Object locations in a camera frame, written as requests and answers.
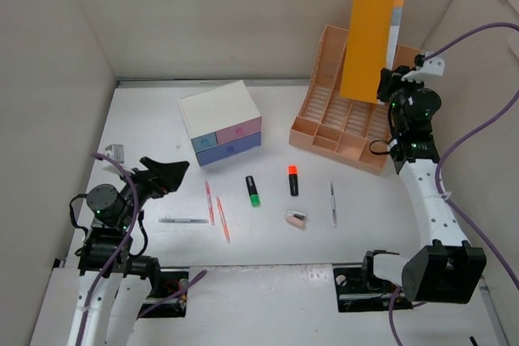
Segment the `peach plastic desk organizer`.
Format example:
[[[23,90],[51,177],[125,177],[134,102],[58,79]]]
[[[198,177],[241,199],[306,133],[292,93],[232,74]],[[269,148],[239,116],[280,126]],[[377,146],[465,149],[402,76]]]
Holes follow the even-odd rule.
[[[379,175],[388,157],[372,154],[370,144],[389,138],[387,107],[340,96],[348,34],[343,28],[325,27],[289,144]]]

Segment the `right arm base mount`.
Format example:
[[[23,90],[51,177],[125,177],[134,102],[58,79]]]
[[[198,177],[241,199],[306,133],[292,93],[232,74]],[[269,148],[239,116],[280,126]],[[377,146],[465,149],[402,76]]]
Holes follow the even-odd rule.
[[[339,313],[388,311],[390,297],[397,286],[375,277],[373,262],[377,254],[387,254],[387,251],[367,251],[361,263],[332,266]]]

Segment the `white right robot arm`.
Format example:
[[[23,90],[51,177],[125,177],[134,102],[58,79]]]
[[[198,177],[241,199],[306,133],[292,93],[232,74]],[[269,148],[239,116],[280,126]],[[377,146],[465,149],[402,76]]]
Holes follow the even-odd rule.
[[[408,301],[466,304],[487,264],[483,249],[473,247],[435,183],[439,166],[431,119],[440,96],[410,78],[411,69],[382,69],[378,100],[388,106],[388,145],[397,176],[410,196],[418,223],[420,248],[411,258],[387,251],[367,252],[360,284],[376,291],[388,282]]]

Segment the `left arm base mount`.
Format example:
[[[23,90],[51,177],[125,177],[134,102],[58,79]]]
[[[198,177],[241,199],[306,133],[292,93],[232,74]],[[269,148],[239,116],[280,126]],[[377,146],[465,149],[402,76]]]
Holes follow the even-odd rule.
[[[151,291],[145,299],[139,311],[142,314],[149,307],[176,293],[181,288],[188,285],[189,272],[184,270],[166,270],[161,273],[159,285]],[[171,299],[154,310],[146,313],[143,318],[184,318],[187,312],[187,296],[182,295]]]

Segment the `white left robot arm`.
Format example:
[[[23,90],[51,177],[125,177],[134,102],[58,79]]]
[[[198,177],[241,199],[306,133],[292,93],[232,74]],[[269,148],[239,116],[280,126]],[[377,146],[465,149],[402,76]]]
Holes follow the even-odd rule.
[[[79,289],[67,343],[69,345],[125,345],[147,297],[161,290],[161,266],[156,257],[131,253],[134,227],[144,217],[144,204],[174,193],[190,166],[187,161],[160,163],[141,158],[144,169],[126,169],[113,158],[94,158],[111,164],[125,186],[95,186],[81,194],[93,214],[82,227]]]

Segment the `pink drawer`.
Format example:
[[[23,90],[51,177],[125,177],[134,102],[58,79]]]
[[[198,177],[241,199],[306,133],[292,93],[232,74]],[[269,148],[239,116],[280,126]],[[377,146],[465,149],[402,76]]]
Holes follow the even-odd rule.
[[[224,144],[261,131],[261,117],[240,122],[216,132],[217,143]]]

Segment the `white pastel drawer box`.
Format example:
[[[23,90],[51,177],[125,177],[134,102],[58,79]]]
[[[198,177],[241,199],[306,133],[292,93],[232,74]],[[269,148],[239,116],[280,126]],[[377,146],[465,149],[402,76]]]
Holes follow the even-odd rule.
[[[242,80],[178,100],[189,139],[261,117]]]

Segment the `orange A4 file folder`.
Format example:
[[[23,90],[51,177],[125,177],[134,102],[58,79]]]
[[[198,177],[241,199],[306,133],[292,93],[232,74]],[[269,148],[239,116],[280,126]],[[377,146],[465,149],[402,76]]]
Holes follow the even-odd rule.
[[[391,69],[405,0],[353,0],[340,95],[376,104],[380,71]]]

